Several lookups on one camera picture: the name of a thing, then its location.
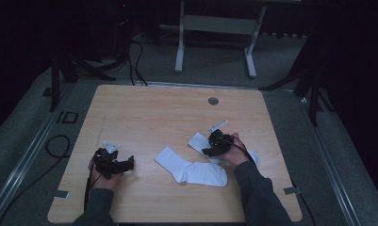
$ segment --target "white metal table leg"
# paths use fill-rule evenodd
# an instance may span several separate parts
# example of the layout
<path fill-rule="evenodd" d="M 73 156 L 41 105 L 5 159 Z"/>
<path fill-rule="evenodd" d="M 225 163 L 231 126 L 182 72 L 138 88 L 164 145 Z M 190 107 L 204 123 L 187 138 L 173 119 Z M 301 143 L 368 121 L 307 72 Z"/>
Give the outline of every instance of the white metal table leg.
<path fill-rule="evenodd" d="M 262 20 L 265 15 L 265 11 L 266 11 L 266 7 L 262 7 L 261 11 L 259 12 L 258 19 L 255 23 L 254 33 L 252 35 L 250 45 L 244 48 L 245 60 L 247 61 L 248 75 L 252 78 L 256 77 L 255 65 L 254 65 L 254 60 L 253 60 L 253 50 L 254 50 L 256 38 L 258 37 L 258 34 L 259 34 L 259 29 L 262 25 Z"/>
<path fill-rule="evenodd" d="M 180 1 L 180 25 L 179 25 L 179 46 L 177 47 L 176 64 L 174 66 L 174 71 L 176 73 L 181 73 L 183 70 L 183 56 L 185 54 L 185 43 L 184 38 L 184 20 L 185 20 L 185 1 Z"/>

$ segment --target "person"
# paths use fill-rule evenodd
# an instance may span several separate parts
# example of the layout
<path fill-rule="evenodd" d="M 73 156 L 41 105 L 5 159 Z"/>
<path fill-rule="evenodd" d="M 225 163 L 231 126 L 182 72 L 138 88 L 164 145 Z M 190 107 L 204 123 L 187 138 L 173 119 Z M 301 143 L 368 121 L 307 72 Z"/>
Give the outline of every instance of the person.
<path fill-rule="evenodd" d="M 233 166 L 234 175 L 240 188 L 240 197 L 247 225 L 293 225 L 288 212 L 273 192 L 271 179 L 263 177 L 256 164 L 240 150 L 245 149 L 238 139 L 238 133 L 232 135 L 234 144 L 227 153 L 218 155 Z M 93 170 L 92 185 L 87 209 L 73 225 L 114 225 L 109 215 L 113 194 L 122 175 L 116 174 L 108 180 Z"/>

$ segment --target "sleeve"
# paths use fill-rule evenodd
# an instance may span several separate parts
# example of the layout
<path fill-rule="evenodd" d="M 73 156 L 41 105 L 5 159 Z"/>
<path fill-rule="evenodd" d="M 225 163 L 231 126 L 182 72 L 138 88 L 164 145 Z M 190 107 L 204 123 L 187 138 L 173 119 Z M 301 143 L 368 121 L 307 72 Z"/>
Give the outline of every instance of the sleeve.
<path fill-rule="evenodd" d="M 271 179 L 263 177 L 255 164 L 244 162 L 236 167 L 234 173 L 247 225 L 293 225 L 273 192 Z"/>
<path fill-rule="evenodd" d="M 91 190 L 86 211 L 74 221 L 73 226 L 114 225 L 109 214 L 113 195 L 113 191 L 108 189 L 96 188 Z"/>

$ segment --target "person's left hand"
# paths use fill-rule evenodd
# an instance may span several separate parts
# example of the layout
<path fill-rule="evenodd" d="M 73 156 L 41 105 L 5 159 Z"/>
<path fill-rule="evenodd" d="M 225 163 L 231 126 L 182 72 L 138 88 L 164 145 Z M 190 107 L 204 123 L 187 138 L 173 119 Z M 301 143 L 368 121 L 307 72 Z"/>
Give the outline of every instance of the person's left hand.
<path fill-rule="evenodd" d="M 119 182 L 122 180 L 123 173 L 111 174 L 111 178 L 107 179 L 105 176 L 101 175 L 95 167 L 92 169 L 91 175 L 91 189 L 104 188 L 115 192 Z"/>

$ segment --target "wooden tabletop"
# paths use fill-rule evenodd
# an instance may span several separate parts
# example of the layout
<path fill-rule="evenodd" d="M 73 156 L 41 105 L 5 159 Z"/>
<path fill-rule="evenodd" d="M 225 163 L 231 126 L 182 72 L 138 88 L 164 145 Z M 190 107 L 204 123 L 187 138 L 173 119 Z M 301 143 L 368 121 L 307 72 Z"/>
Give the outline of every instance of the wooden tabletop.
<path fill-rule="evenodd" d="M 215 97 L 217 105 L 208 99 Z M 232 169 L 226 187 L 178 184 L 154 158 L 169 146 L 184 159 L 209 162 L 188 142 L 215 123 L 229 122 L 225 134 L 239 133 L 248 150 L 259 156 L 261 174 L 271 178 L 274 192 L 293 221 L 302 218 L 291 187 L 286 163 L 261 92 L 243 89 L 133 87 L 102 85 L 96 90 L 88 115 L 58 190 L 48 219 L 73 222 L 83 213 L 88 164 L 103 141 L 121 144 L 119 158 L 135 156 L 135 168 L 124 174 L 113 199 L 115 222 L 243 222 L 238 184 Z"/>

